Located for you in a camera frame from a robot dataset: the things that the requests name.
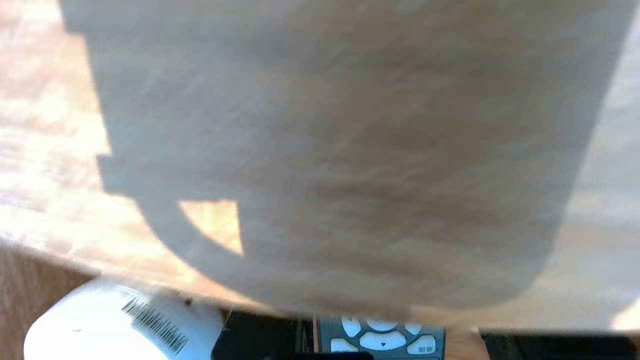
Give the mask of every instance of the wooden table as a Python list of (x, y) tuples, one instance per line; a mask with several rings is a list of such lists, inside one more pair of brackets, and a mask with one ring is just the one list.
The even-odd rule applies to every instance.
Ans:
[(3, 1), (0, 236), (268, 313), (638, 329), (636, 10)]

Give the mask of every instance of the black object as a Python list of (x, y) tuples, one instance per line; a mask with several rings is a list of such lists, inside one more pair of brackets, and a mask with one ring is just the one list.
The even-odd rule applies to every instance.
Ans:
[(277, 354), (287, 359), (296, 348), (300, 320), (232, 311), (213, 348), (215, 360), (263, 360)]
[(636, 360), (637, 352), (624, 336), (510, 336), (484, 334), (492, 360)]
[(269, 357), (265, 360), (374, 360), (368, 352), (336, 352), (333, 354), (294, 354), (289, 357)]

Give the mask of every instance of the remote control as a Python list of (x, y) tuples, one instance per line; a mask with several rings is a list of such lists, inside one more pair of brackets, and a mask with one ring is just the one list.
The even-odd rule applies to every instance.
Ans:
[(366, 351), (377, 360), (444, 360), (443, 327), (353, 316), (321, 318), (316, 320), (316, 340), (320, 352)]

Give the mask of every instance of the sunlight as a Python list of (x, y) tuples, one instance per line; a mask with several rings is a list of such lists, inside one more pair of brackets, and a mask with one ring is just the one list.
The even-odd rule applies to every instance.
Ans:
[(182, 201), (180, 206), (202, 234), (234, 254), (244, 256), (235, 201)]
[(611, 324), (614, 330), (637, 330), (640, 323), (640, 299), (619, 313)]

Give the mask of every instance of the barcode label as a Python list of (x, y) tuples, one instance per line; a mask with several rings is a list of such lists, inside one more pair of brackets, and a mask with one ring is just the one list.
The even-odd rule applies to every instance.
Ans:
[(178, 354), (187, 343), (187, 337), (177, 326), (145, 302), (140, 302), (138, 299), (130, 300), (122, 311), (131, 316), (134, 324), (142, 326), (157, 337), (174, 355)]

